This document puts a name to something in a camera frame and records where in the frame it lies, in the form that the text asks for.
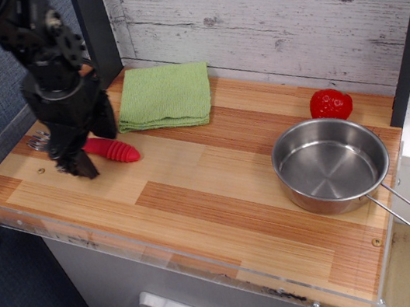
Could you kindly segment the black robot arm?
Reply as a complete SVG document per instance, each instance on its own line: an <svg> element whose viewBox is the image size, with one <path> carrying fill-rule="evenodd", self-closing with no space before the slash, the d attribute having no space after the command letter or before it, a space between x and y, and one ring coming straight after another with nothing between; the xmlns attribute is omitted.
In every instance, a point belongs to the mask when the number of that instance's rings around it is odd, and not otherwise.
<svg viewBox="0 0 410 307"><path fill-rule="evenodd" d="M86 63L80 35L62 22L48 0L0 0L0 46L27 70L22 95L50 132L45 150L56 167L94 179L98 171L86 155L88 134L116 137L113 108Z"/></svg>

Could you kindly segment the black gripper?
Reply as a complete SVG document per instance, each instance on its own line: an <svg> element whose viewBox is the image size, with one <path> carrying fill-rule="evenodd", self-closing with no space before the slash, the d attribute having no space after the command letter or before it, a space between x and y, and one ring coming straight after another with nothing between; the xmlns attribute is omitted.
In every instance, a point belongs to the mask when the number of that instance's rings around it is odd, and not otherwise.
<svg viewBox="0 0 410 307"><path fill-rule="evenodd" d="M87 135L114 139L118 132L113 108L96 72L75 74L68 89L41 89L30 74L22 82L25 100L35 118L50 132L47 152L58 172L94 179L99 175L82 149Z"/></svg>

